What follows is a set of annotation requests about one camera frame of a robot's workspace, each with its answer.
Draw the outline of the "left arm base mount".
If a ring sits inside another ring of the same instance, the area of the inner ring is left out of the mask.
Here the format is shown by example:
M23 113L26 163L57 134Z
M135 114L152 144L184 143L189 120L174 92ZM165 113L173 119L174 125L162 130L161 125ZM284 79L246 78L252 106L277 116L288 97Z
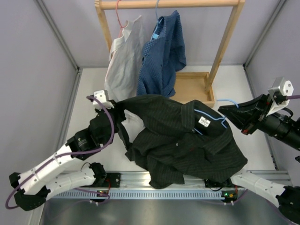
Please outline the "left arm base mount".
M118 172L109 172L106 176L101 176L93 183L95 188L119 188L121 181L121 174Z

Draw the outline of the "dark pinstriped shirt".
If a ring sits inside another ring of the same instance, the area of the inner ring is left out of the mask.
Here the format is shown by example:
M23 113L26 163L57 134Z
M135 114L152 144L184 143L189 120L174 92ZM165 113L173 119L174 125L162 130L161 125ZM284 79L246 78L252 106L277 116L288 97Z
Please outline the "dark pinstriped shirt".
M195 112L222 117L204 103L182 104L161 95L142 95L117 103L138 116L144 129L130 144L126 157L150 173L150 185L163 189L183 184L184 175L223 182L247 164L230 125Z

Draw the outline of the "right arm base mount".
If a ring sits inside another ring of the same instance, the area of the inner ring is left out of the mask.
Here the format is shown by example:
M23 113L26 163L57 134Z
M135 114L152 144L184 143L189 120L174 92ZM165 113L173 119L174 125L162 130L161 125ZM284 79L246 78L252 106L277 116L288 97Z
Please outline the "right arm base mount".
M235 187L235 185L231 182L230 179L227 179L223 182L216 182L213 180L206 179L206 180L204 180L204 183L205 183L206 188L209 188L213 191L219 191L222 188L234 188Z

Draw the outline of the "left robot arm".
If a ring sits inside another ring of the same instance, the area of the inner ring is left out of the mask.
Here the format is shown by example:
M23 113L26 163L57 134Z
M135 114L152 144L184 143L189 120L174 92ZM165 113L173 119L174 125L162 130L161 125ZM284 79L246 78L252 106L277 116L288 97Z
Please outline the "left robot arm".
M100 163L91 163L77 172L62 175L70 166L100 152L113 142L114 134L126 119L123 112L97 110L97 116L87 128L78 131L44 162L27 172L14 172L9 181L14 191L10 195L24 211L33 210L59 193L79 187L101 187L106 172Z

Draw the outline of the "blue checked shirt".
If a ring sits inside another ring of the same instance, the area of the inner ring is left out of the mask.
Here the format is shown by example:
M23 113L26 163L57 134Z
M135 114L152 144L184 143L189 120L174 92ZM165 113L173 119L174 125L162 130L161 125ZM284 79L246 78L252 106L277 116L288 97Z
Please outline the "blue checked shirt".
M187 65L180 14L175 10L158 19L142 49L136 94L175 95L176 73Z

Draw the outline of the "wooden clothes rack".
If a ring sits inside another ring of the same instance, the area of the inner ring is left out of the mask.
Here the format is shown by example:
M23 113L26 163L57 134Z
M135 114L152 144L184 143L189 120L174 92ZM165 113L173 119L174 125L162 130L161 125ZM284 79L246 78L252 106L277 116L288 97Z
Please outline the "wooden clothes rack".
M197 99L209 107L215 105L212 84L226 52L233 31L244 6L243 0L125 0L125 1L94 1L97 16L103 30L108 49L111 49L112 37L109 30L106 10L115 9L148 9L148 8L203 8L203 7L232 7L224 34L210 72L178 72L176 74L173 100L187 103Z

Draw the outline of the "aluminium frame post left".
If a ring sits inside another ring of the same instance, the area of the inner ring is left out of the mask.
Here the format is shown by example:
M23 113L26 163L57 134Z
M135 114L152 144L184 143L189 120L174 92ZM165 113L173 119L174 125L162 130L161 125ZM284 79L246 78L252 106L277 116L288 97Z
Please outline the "aluminium frame post left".
M55 38L58 41L58 44L62 48L65 56L67 57L68 61L71 63L71 65L74 69L74 77L73 77L73 81L71 82L71 91L70 91L70 95L68 97L68 103L67 103L67 107L65 110L64 120L63 120L63 123L61 126L61 132L60 132L60 138L64 141L66 139L67 133L68 133L68 125L70 122L71 110L73 109L73 103L74 103L73 98L75 96L75 91L77 90L78 75L80 73L80 68L78 67L69 47L67 46L67 43L66 43L64 37L62 36L58 26L56 25L45 2L43 0L34 0L33 2L36 4L37 8L41 11L43 17L46 20L48 27L53 32Z

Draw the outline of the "blue hanger under blue shirt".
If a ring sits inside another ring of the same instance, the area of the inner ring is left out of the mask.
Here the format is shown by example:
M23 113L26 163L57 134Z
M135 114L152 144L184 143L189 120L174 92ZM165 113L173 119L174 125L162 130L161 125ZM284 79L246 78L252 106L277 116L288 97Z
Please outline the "blue hanger under blue shirt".
M156 4L155 4L155 15L156 15L156 20L158 23L159 22L159 17L158 17L158 4L159 4L159 0L156 1Z

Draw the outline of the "white shirt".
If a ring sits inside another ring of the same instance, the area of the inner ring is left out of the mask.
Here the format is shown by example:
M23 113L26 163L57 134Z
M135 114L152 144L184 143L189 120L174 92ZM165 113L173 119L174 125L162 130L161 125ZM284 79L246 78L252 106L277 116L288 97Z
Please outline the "white shirt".
M145 42L142 16L128 21L120 37L113 40L104 86L115 102L136 96Z

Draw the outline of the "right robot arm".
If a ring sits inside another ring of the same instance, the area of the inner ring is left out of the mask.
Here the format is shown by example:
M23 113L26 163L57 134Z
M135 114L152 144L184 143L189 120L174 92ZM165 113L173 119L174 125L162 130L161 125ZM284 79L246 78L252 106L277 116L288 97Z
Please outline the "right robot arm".
M300 149L300 122L292 119L293 112L286 107L290 115L271 112L273 100L270 95L259 97L240 104L223 105L218 108L244 135L260 130L284 144ZM234 174L231 170L219 173L218 181L223 186L231 184L243 187L261 196L273 204L289 221L300 223L300 188L285 186L261 178L245 169Z

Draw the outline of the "aluminium frame post right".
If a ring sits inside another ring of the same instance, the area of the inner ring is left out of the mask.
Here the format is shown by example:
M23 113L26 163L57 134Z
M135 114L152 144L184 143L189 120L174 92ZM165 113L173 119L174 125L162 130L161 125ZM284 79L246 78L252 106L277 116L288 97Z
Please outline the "aluminium frame post right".
M253 58L255 57L257 51L259 50L262 42L264 41L264 39L266 38L268 32L270 31L273 23L275 22L277 16L280 14L282 8L285 6L287 0L279 0L275 9L273 10L272 14L270 15L270 17L268 18L262 32L260 33L258 39L255 42L254 47L252 48L250 54L248 55L245 63L243 64L243 68L244 70L247 70L248 66L250 65L251 61L253 60Z

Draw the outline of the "aluminium frame post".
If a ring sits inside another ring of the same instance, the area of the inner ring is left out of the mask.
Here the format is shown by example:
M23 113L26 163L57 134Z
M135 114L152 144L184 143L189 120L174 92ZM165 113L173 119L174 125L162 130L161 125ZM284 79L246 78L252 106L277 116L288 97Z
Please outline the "aluminium frame post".
M67 43L66 43L64 37L62 36L58 26L56 25L45 2L43 0L34 0L33 2L36 4L37 8L41 11L43 17L46 20L48 27L53 32L55 38L58 41L58 44L62 48L65 56L67 57L68 61L71 63L71 65L74 69L74 77L73 77L73 81L71 82L71 91L70 91L70 95L68 97L68 103L67 103L67 107L65 110L64 120L63 120L63 123L61 126L61 132L60 132L60 138L64 141L66 139L67 133L68 133L68 125L70 122L71 110L73 109L73 103L74 103L73 98L75 96L75 91L77 90L78 75L80 73L80 68L78 67L69 47L67 46Z
M245 63L243 64L243 68L244 70L247 70L248 66L250 65L251 61L253 60L253 58L255 57L257 51L259 50L262 42L264 41L264 39L266 38L268 32L270 31L273 23L275 22L277 16L280 14L282 8L285 6L287 0L279 0L275 9L273 10L272 14L270 15L270 17L268 18L262 32L260 33L258 39L255 42L254 47L252 48L250 54L248 55Z

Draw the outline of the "pink hanger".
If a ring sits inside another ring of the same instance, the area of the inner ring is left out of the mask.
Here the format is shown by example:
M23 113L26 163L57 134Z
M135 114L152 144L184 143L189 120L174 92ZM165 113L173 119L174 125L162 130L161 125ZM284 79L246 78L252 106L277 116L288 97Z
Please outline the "pink hanger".
M121 19L120 19L120 16L119 16L118 6L119 6L119 3L120 3L120 2L121 2L121 0L117 0L117 2L116 2L116 7L115 7L115 13L116 13L117 21L118 21L118 24L119 24L119 27L120 27L119 34L118 34L118 38L120 38L120 37L122 36L123 30L124 30L124 28L127 26L127 24L125 24L125 25L122 24Z

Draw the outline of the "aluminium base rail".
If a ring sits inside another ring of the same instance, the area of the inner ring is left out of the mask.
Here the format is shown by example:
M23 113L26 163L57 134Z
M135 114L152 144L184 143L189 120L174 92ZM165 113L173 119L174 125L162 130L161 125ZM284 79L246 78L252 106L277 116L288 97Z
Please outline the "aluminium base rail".
M59 187L64 187L65 190L71 190L73 188L105 188L105 187L93 187L95 178L90 172L87 172L89 168L82 169L77 172L69 174L61 174L54 178L54 184ZM146 190L154 189L150 185L150 174L149 172L142 171L123 171L118 172L121 174L120 187L118 189L137 189ZM263 183L269 183L271 186L280 184L283 186L291 186L292 182L287 171L247 171L241 170L230 178L231 182L235 187L250 187L252 183L261 181ZM195 189L195 188L206 188L203 179L184 175L184 184L171 184L166 189Z

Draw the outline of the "light blue hanger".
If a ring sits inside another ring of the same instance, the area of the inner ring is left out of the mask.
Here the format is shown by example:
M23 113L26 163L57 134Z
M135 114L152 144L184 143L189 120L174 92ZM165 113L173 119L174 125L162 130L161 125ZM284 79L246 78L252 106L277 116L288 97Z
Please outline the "light blue hanger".
M239 108L238 103L236 103L235 101L233 101L233 100L231 100L231 99L217 99L217 101L218 101L218 102L231 102L231 103L233 103L237 108ZM208 113L206 113L206 112L204 112L204 111L200 111L200 110L197 110L197 109L194 109L194 111L197 112L197 113L201 113L201 114L207 116L207 117L210 118L211 120L214 120L214 121L220 120L222 126L223 126L225 129L227 129L227 126L225 125L226 117L214 118L214 117L212 117L211 115L209 115Z

